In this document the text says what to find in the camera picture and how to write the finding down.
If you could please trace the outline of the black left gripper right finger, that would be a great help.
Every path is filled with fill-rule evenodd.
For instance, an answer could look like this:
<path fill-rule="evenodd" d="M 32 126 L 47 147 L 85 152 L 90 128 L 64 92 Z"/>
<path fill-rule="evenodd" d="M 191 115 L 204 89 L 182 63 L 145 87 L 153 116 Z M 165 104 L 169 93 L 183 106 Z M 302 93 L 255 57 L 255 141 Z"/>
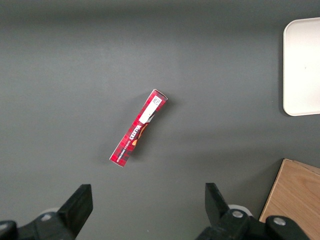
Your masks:
<path fill-rule="evenodd" d="M 303 229 L 292 219 L 268 216 L 260 222 L 244 210 L 230 208 L 215 183 L 205 184 L 205 211 L 210 226 L 198 240 L 308 240 Z"/>

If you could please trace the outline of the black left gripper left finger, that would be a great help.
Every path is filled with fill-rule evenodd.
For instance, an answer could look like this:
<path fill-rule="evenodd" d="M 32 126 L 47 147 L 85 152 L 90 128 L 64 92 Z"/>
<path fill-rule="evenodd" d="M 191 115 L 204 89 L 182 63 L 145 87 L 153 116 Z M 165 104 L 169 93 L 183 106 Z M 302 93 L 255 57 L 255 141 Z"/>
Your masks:
<path fill-rule="evenodd" d="M 2 240 L 75 240 L 93 211 L 92 186 L 82 184 L 58 209 L 48 209 L 31 222 L 18 226 L 0 222 Z"/>

